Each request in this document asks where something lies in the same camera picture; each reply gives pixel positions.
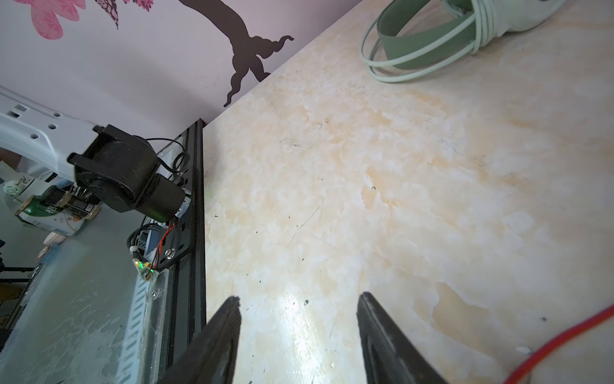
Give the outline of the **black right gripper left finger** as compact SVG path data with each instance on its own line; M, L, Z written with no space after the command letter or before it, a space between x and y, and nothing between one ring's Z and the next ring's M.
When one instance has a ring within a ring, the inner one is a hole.
M237 296L230 296L158 383L233 382L240 329L240 299Z

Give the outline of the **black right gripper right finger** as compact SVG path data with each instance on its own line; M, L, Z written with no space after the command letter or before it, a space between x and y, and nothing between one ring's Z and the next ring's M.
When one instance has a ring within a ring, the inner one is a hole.
M446 383L371 293L358 299L357 317L368 383Z

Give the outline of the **mint green over-ear headphones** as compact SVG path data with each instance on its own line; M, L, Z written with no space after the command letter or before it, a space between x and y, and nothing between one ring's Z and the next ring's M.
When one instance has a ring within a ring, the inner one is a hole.
M437 27L401 36L427 1L393 1L366 31L360 56L380 83L425 77L468 54L476 54L507 32L524 32L555 14L563 1L444 1L452 16Z

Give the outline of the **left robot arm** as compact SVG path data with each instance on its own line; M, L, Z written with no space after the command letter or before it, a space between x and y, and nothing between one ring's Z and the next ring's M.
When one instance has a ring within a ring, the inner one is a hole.
M190 192L159 174L163 161L139 136L61 114L1 89L1 147L76 182L118 212L180 219Z

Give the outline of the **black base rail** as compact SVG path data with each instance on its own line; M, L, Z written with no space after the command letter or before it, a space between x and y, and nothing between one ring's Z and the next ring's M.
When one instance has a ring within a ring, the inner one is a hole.
M203 170L203 130L199 119L184 133L184 146L190 155L184 187L192 193L188 212L171 232L176 255L166 261L167 283L164 316L161 320L160 351L153 362L151 383L179 360L194 337L206 325L205 193Z

